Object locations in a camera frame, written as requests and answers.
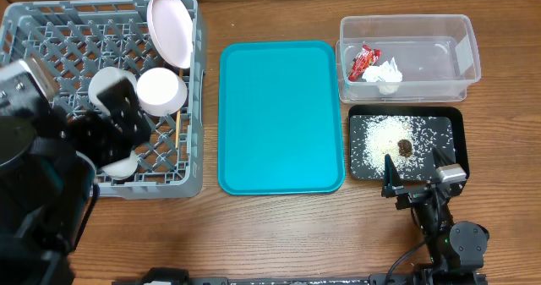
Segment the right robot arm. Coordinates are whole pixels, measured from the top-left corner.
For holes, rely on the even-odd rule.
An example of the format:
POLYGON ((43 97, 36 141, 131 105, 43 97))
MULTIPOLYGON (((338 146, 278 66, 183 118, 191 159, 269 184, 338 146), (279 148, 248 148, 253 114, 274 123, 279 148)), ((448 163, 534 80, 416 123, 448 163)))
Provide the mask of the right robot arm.
POLYGON ((448 203, 461 194, 467 182, 461 165, 440 149, 433 148, 436 178, 424 186, 407 188, 390 155, 385 156, 381 195, 396 198, 398 210, 408 209, 423 233, 423 240, 396 260, 383 279, 384 284, 486 284, 478 273, 484 266, 489 231, 474 222, 454 222, 448 203), (408 275, 395 269, 420 248, 426 247, 430 263, 419 264, 408 275))

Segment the white napkin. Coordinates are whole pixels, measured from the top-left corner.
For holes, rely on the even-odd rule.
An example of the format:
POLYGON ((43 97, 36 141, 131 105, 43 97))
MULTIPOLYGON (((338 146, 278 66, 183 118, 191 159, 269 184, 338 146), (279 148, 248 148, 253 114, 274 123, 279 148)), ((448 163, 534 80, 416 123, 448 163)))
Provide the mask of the white napkin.
POLYGON ((403 76, 397 67, 395 58, 392 58, 379 66, 368 66, 362 78, 367 82, 378 83, 381 95, 390 95, 398 91, 403 76))

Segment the red silver snack wrapper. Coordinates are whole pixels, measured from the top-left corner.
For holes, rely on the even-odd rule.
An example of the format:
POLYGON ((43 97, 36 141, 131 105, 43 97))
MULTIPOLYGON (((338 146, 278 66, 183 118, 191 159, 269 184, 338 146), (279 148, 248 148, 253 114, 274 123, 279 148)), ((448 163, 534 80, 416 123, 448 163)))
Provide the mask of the red silver snack wrapper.
POLYGON ((347 74, 349 81, 356 81, 369 67, 380 58, 381 50, 363 45, 361 51, 352 60, 351 68, 347 74))

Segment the wooden chopstick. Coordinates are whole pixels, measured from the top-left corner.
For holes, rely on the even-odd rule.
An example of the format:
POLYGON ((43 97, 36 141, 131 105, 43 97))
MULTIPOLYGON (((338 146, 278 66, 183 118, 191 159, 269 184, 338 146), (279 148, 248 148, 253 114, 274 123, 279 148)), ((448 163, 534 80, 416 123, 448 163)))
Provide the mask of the wooden chopstick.
MULTIPOLYGON (((183 69, 178 70, 178 76, 182 79, 183 69)), ((176 113, 176 127, 175 127, 175 148, 178 150, 179 147, 179 132, 180 132, 180 123, 181 123, 181 110, 179 109, 176 113)))

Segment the white cup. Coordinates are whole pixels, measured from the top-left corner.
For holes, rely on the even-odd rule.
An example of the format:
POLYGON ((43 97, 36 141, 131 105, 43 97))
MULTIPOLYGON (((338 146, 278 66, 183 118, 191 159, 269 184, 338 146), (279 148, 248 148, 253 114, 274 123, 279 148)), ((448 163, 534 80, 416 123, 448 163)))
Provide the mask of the white cup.
POLYGON ((112 179, 123 180, 131 177, 138 165, 138 156, 135 151, 131 151, 129 157, 107 164, 101 170, 112 179))

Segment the rice grains pile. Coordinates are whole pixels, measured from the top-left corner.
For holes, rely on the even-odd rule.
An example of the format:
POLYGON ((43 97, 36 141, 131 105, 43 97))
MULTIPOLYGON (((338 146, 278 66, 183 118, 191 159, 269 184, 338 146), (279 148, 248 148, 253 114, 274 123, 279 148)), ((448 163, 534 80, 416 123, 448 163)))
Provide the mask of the rice grains pile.
POLYGON ((350 117, 350 173, 356 179, 381 180, 389 154, 401 179, 426 181, 436 176, 432 148, 455 159, 451 121, 445 117, 354 115, 350 117), (413 154, 400 156, 397 142, 410 140, 413 154))

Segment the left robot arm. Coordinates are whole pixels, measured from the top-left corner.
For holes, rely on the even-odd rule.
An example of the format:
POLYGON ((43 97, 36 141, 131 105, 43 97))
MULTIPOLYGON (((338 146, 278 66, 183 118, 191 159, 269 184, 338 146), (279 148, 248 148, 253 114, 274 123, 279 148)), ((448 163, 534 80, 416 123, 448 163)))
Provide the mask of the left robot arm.
POLYGON ((97 94, 109 111, 74 120, 33 80, 7 82, 1 100, 1 282, 70 284, 68 256, 100 189, 98 169, 149 141, 134 87, 120 79, 97 94))

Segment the grey bowl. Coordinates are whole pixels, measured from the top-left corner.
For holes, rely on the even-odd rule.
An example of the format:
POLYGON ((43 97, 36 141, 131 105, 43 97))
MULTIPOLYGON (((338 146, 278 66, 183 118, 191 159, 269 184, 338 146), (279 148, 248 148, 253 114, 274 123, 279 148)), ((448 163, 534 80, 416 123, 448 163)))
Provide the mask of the grey bowl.
POLYGON ((135 76, 127 70, 114 67, 105 67, 103 69, 100 69, 90 81, 88 87, 88 97, 90 99, 90 102, 101 112, 104 112, 107 116, 110 115, 110 112, 105 107, 105 105, 97 98, 97 94, 123 78, 128 79, 134 89, 136 89, 137 79, 135 78, 135 76))

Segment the large white plate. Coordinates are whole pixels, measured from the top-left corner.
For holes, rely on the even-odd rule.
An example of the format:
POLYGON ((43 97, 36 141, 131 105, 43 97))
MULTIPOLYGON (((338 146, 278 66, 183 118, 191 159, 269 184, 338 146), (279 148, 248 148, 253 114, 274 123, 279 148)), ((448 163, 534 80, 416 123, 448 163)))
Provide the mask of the large white plate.
POLYGON ((191 64, 193 20, 181 0, 150 0, 147 10, 150 38, 158 54, 170 65, 191 64))

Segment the small pink plate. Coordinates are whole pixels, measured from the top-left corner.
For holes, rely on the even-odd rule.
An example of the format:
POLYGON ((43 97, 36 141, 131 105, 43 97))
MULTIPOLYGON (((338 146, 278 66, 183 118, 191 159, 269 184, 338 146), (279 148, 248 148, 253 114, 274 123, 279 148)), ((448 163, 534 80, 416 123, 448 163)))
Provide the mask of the small pink plate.
POLYGON ((188 88, 170 69, 153 68, 139 77, 136 94, 146 113, 162 117, 177 112, 184 105, 188 88))

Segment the brown food scrap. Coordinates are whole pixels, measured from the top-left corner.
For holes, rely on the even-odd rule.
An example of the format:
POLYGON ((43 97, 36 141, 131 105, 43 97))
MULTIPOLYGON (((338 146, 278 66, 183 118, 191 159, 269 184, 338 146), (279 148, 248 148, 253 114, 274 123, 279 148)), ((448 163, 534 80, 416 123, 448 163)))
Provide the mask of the brown food scrap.
POLYGON ((410 157, 413 154, 413 145, 410 140, 402 139, 397 142, 400 156, 410 157))

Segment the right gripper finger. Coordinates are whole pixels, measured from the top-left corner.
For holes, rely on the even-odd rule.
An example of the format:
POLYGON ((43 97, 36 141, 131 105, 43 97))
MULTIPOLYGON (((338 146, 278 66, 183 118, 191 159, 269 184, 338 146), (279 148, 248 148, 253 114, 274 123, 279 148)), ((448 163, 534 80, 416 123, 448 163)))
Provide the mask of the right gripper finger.
POLYGON ((397 189, 402 189, 402 180, 396 170, 395 164, 389 154, 385 155, 385 171, 383 179, 383 192, 395 192, 397 189))
POLYGON ((451 165, 451 159, 438 147, 432 148, 434 167, 440 168, 451 165))

